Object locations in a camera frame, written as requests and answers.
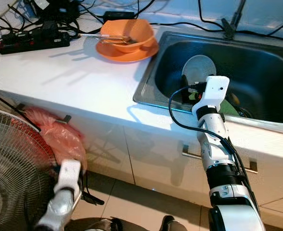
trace kitchen countertop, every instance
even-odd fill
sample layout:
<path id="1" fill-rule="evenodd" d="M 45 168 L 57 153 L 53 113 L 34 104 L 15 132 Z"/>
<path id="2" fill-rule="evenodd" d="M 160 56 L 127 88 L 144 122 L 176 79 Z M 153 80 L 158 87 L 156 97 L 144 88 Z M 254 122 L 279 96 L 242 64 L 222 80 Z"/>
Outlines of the kitchen countertop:
<path id="1" fill-rule="evenodd" d="M 159 40 L 165 30 L 182 31 L 209 37 L 209 33 L 192 28 L 156 26 Z M 236 36 L 254 41 L 258 38 Z M 283 42 L 264 39 L 264 43 Z M 29 98 L 33 104 L 52 107 L 84 117 L 142 129 L 177 139 L 196 139 L 196 133 L 175 125 L 166 109 L 137 104 L 133 94 L 150 58 L 134 63 L 116 63 L 101 57 L 95 50 L 97 40 L 80 38 L 69 47 L 0 54 L 0 90 Z M 190 114 L 175 113 L 185 124 L 195 126 Z M 235 147 L 248 152 L 283 157 L 283 134 L 226 122 Z"/>

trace fan grille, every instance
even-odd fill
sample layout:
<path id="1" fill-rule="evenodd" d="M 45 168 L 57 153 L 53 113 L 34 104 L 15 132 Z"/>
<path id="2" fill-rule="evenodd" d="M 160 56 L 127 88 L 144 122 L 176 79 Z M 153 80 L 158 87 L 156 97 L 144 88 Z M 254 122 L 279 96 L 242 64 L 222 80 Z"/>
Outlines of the fan grille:
<path id="1" fill-rule="evenodd" d="M 26 230 L 43 215 L 54 165 L 53 151 L 35 129 L 0 111 L 0 230 Z"/>

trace stainless steel sink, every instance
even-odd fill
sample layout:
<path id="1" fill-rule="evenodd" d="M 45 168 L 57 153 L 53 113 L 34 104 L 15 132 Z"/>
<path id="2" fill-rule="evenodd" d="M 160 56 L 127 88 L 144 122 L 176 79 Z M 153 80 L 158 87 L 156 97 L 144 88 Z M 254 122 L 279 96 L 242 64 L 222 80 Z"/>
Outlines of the stainless steel sink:
<path id="1" fill-rule="evenodd" d="M 230 78 L 228 91 L 250 117 L 227 120 L 283 132 L 283 47 L 164 32 L 160 52 L 148 65 L 134 101 L 167 108 L 169 97 L 181 87 L 184 64 L 198 54 L 213 60 L 217 75 Z M 192 107 L 182 103 L 181 95 L 172 106 L 184 112 Z"/>

